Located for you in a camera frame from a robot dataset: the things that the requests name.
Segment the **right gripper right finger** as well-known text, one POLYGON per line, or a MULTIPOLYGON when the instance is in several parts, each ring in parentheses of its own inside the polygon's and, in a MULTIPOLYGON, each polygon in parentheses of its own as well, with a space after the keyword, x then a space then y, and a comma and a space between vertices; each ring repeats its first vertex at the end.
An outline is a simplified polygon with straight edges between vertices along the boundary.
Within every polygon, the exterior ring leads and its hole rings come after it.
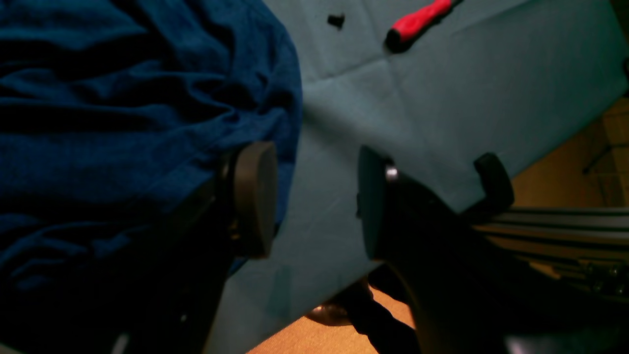
POLYGON ((359 151, 368 257, 402 282, 424 354, 539 354, 534 319, 509 292, 528 267, 475 231, 379 150, 359 151))

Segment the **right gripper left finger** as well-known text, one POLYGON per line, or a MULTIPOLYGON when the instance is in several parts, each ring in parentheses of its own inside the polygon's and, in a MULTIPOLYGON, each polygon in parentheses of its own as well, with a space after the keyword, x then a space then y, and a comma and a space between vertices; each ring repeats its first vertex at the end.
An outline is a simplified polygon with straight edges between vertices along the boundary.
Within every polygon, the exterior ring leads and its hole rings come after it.
POLYGON ((270 255, 276 234, 277 170, 276 145, 271 141, 239 146, 219 159, 217 199, 237 256, 270 255))

